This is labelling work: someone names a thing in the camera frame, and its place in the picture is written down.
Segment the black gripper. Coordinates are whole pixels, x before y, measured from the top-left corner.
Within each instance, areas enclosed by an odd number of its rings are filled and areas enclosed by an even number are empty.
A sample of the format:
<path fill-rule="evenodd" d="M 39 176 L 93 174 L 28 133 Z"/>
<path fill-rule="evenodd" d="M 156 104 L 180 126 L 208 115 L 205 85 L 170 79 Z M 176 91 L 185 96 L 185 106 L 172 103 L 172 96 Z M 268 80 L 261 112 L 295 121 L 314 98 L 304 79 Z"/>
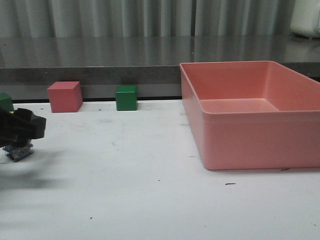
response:
<path fill-rule="evenodd" d="M 31 110 L 17 108 L 13 113 L 0 109 L 0 146 L 23 147 L 29 140 L 45 136 L 47 119 Z"/>

